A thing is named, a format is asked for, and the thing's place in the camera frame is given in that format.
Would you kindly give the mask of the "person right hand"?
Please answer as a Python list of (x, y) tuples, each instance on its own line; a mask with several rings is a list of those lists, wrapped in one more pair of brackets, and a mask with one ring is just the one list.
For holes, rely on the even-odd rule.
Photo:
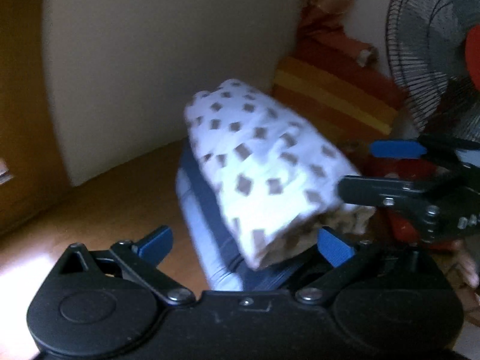
[(479, 268), (465, 242), (457, 240), (452, 243), (454, 250), (454, 264), (463, 280), (472, 289), (479, 287)]

